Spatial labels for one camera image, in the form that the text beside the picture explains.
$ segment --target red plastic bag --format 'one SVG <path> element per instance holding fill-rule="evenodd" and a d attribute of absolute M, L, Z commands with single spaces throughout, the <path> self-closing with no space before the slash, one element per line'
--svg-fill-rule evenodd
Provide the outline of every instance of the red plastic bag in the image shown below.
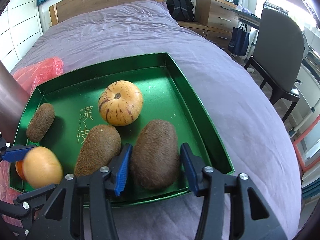
<path fill-rule="evenodd" d="M 25 91 L 32 94 L 38 85 L 63 74 L 62 67 L 63 62 L 60 58 L 51 57 L 21 68 L 12 76 Z"/>
<path fill-rule="evenodd" d="M 38 85 L 63 74 L 62 67 L 63 62 L 60 58 L 47 58 L 19 69 L 13 74 L 13 77 L 25 91 L 32 94 Z M 9 186 L 9 166 L 10 163 L 6 161 L 0 162 L 0 200 L 13 204 L 13 200 L 20 195 L 20 192 Z M 21 227 L 20 220 L 6 216 L 3 218 L 6 222 Z"/>

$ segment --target bag handle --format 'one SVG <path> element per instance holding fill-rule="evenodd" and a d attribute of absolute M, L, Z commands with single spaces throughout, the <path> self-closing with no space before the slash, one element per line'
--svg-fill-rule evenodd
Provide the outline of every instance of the bag handle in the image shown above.
<path fill-rule="evenodd" d="M 247 25 L 246 25 L 245 23 L 242 23 L 242 24 L 240 25 L 239 29 L 247 32 Z"/>

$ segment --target green tray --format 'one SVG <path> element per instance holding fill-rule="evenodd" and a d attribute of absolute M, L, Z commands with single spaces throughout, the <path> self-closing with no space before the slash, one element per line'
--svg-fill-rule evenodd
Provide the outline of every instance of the green tray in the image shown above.
<path fill-rule="evenodd" d="M 144 105 L 138 119 L 116 127 L 122 144 L 135 144 L 141 129 L 152 119 L 171 122 L 177 131 L 179 146 L 188 142 L 193 153 L 222 173 L 232 173 L 233 166 L 207 111 L 191 85 L 167 53 L 115 59 L 84 67 L 39 85 L 22 114 L 14 144 L 29 145 L 27 126 L 39 105 L 47 102 L 56 117 L 38 145 L 51 149 L 63 166 L 64 174 L 73 173 L 82 143 L 89 130 L 105 124 L 98 111 L 103 90 L 118 80 L 128 80 L 139 87 Z M 17 175 L 11 164 L 10 187 L 21 192 L 33 188 Z M 164 190 L 149 191 L 134 185 L 129 176 L 114 205 L 130 205 L 162 200 L 188 192 L 183 169 L 176 182 Z"/>

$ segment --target wooden nightstand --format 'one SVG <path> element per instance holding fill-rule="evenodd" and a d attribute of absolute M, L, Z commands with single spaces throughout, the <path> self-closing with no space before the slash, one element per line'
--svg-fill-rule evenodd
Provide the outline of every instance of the wooden nightstand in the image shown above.
<path fill-rule="evenodd" d="M 178 21 L 178 24 L 180 27 L 184 27 L 184 28 L 187 28 L 189 30 L 194 31 L 195 33 L 198 33 L 200 36 L 204 37 L 205 39 L 207 37 L 208 27 L 201 24 L 201 23 Z"/>
<path fill-rule="evenodd" d="M 198 33 L 209 41 L 219 45 L 226 53 L 232 31 L 238 25 L 238 17 L 231 8 L 236 5 L 225 0 L 196 0 L 195 21 L 178 22 L 184 27 Z"/>

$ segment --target screw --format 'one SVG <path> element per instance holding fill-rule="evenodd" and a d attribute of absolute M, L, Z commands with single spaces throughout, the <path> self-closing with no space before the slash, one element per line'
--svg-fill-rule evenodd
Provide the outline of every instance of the screw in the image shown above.
<path fill-rule="evenodd" d="M 74 178 L 74 175 L 72 173 L 69 173 L 65 176 L 66 180 L 72 180 Z"/>
<path fill-rule="evenodd" d="M 239 174 L 239 177 L 240 177 L 240 179 L 243 179 L 243 180 L 249 179 L 249 176 L 248 176 L 248 174 L 246 174 L 246 173 L 240 173 L 240 174 Z"/>
<path fill-rule="evenodd" d="M 103 166 L 103 167 L 100 168 L 100 172 L 105 173 L 105 172 L 108 172 L 108 171 L 109 171 L 109 167 L 107 167 L 107 166 Z"/>
<path fill-rule="evenodd" d="M 22 206 L 24 209 L 29 209 L 29 204 L 27 202 L 23 202 Z"/>
<path fill-rule="evenodd" d="M 210 166 L 205 166 L 203 169 L 204 169 L 204 171 L 207 172 L 207 173 L 213 172 L 213 168 L 210 167 Z"/>

